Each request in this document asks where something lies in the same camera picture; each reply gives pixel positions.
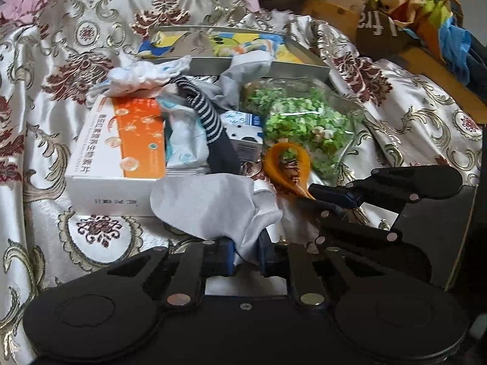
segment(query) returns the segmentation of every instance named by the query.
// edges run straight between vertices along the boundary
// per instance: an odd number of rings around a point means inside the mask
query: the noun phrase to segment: orange spoon
[[[283,151],[293,149],[297,153],[298,160],[298,182],[294,182],[279,168],[279,161]],[[311,173],[311,159],[301,146],[292,142],[278,142],[270,147],[264,156],[264,171],[267,176],[278,185],[301,197],[315,199],[308,192],[308,178]]]

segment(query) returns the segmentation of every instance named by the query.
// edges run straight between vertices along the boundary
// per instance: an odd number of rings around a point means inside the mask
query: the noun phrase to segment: bag of green vegetables
[[[337,167],[362,119],[358,104],[313,78],[259,80],[245,87],[241,109],[265,119],[264,142],[303,146],[318,175],[334,183]],[[292,159],[292,152],[284,154]]]

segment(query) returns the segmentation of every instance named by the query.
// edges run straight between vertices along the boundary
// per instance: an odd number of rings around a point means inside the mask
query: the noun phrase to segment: gray cloth
[[[154,185],[150,207],[165,223],[197,238],[232,239],[238,253],[256,263],[259,234],[282,217],[270,188],[233,174],[164,177]]]
[[[220,108],[238,111],[242,85],[264,77],[272,60],[269,52],[255,50],[234,56],[230,68],[220,75],[219,85],[194,78],[191,81]]]

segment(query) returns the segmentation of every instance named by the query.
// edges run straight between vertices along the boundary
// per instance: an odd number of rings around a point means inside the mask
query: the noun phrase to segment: floral patterned bedspread
[[[50,0],[32,25],[0,24],[0,342],[1,364],[28,364],[34,353],[21,317],[46,287],[153,246],[177,251],[190,238],[156,218],[82,216],[73,211],[64,173],[86,114],[85,93],[132,59],[151,25],[205,24],[288,33],[331,67],[342,94],[367,111],[339,182],[381,166],[449,164],[475,185],[481,131],[436,84],[397,65],[360,58],[340,32],[289,12],[249,13],[241,0]],[[248,169],[262,178],[259,169]],[[285,210],[281,229],[295,240],[303,223]],[[357,219],[388,229],[394,214],[373,206]]]

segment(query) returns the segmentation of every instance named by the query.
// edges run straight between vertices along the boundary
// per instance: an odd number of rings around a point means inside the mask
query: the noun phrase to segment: small white box
[[[165,170],[157,102],[99,97],[69,160],[66,186],[78,214],[153,216],[150,191]]]
[[[240,160],[260,161],[264,144],[262,119],[258,115],[240,111],[227,111],[220,117]]]

